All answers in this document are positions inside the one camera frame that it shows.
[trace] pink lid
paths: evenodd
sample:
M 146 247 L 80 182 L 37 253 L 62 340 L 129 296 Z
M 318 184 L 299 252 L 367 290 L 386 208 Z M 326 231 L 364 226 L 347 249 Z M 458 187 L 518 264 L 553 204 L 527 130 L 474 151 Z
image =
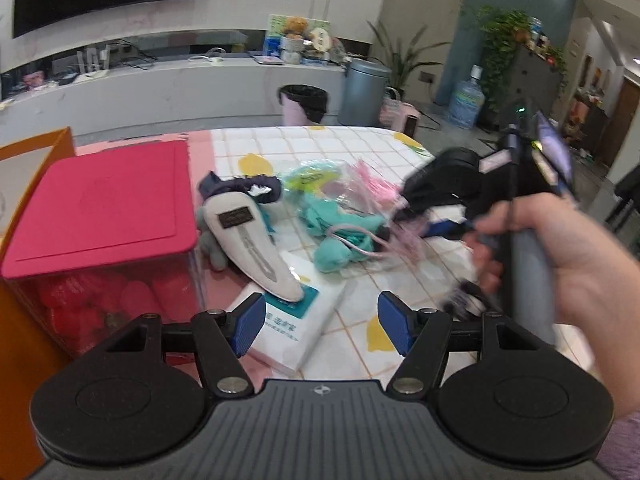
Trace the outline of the pink lid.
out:
M 184 253 L 196 240 L 187 142 L 136 144 L 54 163 L 20 219 L 2 275 Z

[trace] black label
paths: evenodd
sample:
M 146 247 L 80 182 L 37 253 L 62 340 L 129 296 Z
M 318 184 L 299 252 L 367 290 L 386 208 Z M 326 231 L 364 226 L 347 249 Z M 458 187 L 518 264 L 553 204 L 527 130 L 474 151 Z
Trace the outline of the black label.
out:
M 227 211 L 226 213 L 220 213 L 218 220 L 223 229 L 229 229 L 230 227 L 236 227 L 244 223 L 250 222 L 254 219 L 254 216 L 249 211 L 247 206 L 239 207 L 233 211 Z

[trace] white tissue package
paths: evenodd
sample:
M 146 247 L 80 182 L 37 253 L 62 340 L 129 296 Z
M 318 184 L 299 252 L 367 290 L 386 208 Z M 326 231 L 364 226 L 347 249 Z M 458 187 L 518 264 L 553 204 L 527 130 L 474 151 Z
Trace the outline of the white tissue package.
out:
M 313 350 L 322 331 L 342 300 L 346 285 L 339 273 L 322 274 L 308 260 L 281 252 L 284 261 L 300 279 L 305 297 L 297 302 L 279 300 L 250 283 L 231 304 L 233 309 L 253 292 L 262 292 L 267 303 L 264 326 L 249 355 L 285 375 L 294 375 Z

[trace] water bottle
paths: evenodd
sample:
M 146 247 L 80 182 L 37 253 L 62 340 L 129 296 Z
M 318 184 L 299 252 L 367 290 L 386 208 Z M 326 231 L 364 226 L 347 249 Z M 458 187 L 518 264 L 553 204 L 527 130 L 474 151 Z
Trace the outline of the water bottle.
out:
M 466 130 L 476 124 L 476 119 L 484 104 L 484 94 L 478 84 L 481 75 L 482 68 L 474 65 L 471 69 L 471 79 L 469 81 L 461 81 L 456 85 L 449 105 L 450 123 Z

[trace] gray ribbed plate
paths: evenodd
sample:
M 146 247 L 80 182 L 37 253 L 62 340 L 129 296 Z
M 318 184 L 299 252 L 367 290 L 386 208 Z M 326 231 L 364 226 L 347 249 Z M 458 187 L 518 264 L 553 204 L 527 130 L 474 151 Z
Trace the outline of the gray ribbed plate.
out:
M 440 431 L 426 406 L 399 402 L 377 381 L 268 381 L 222 402 L 174 452 L 117 470 L 49 462 L 37 480 L 413 480 L 609 478 L 594 463 L 524 472 L 487 464 Z

